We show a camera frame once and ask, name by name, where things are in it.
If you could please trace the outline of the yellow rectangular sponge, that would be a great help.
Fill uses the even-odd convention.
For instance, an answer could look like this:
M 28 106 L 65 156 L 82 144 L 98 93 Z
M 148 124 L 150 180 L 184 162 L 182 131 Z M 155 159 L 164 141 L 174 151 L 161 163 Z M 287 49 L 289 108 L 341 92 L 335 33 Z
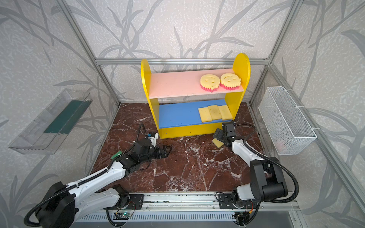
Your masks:
M 223 121 L 232 120 L 233 116 L 227 105 L 218 106 Z

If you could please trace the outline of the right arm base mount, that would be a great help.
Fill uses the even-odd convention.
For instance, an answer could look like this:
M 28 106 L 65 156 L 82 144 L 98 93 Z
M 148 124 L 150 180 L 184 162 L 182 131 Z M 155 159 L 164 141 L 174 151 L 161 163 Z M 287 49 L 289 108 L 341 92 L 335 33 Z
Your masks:
M 251 209 L 251 200 L 240 200 L 233 193 L 216 192 L 215 198 L 219 203 L 220 209 Z

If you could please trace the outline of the orange sponge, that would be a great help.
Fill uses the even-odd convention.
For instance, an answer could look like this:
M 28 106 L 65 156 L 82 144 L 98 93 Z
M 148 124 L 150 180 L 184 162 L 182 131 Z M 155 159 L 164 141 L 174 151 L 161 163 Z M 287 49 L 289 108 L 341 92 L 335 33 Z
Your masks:
M 198 111 L 202 123 L 210 122 L 213 120 L 208 107 L 199 108 Z

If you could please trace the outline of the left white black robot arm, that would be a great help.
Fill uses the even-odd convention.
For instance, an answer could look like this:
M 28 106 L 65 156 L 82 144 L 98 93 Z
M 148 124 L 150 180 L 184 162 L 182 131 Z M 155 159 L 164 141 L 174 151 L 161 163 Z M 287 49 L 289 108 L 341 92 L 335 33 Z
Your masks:
M 131 199 L 127 190 L 121 185 L 107 190 L 105 187 L 140 170 L 146 162 L 167 158 L 172 151 L 171 146 L 159 145 L 159 134 L 147 133 L 143 124 L 137 132 L 144 133 L 144 137 L 137 136 L 130 148 L 114 154 L 107 167 L 68 184 L 53 184 L 43 200 L 25 215 L 23 223 L 28 227 L 68 228 L 98 210 L 128 207 Z

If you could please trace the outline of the yellow smiley sponge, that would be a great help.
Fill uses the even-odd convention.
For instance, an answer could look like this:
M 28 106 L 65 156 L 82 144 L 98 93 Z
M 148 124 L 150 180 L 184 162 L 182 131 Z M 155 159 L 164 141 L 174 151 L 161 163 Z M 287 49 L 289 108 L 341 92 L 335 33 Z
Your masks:
M 221 87 L 226 90 L 236 90 L 241 86 L 241 78 L 233 73 L 226 73 L 220 77 Z
M 214 92 L 218 90 L 220 83 L 220 78 L 213 74 L 203 75 L 200 79 L 201 88 L 208 92 Z

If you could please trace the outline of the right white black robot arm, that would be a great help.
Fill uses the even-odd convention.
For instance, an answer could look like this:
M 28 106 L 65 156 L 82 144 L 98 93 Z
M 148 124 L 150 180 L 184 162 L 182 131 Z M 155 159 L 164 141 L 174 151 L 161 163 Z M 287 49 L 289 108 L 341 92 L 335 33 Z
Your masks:
M 232 192 L 235 204 L 245 201 L 288 203 L 299 194 L 299 183 L 294 174 L 276 157 L 268 157 L 254 149 L 247 139 L 236 133 L 234 121 L 222 123 L 213 138 L 246 162 L 250 168 L 250 183 L 236 187 Z

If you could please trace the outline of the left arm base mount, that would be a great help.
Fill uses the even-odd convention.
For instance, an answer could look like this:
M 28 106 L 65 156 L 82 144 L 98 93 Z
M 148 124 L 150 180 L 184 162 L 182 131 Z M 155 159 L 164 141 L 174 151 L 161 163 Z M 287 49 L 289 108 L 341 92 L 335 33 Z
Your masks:
M 141 210 L 144 202 L 144 194 L 130 194 L 121 196 L 116 207 L 118 209 Z

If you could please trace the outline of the green sponge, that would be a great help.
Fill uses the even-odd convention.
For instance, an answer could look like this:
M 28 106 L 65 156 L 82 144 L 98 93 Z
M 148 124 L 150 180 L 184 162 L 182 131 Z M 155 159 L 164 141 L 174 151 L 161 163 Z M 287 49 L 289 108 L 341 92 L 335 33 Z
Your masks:
M 120 157 L 123 153 L 121 151 L 118 151 L 116 154 L 114 154 L 111 159 L 115 160 L 116 158 Z
M 218 139 L 214 138 L 212 139 L 212 143 L 217 147 L 217 148 L 221 148 L 224 146 L 224 143 L 219 141 Z

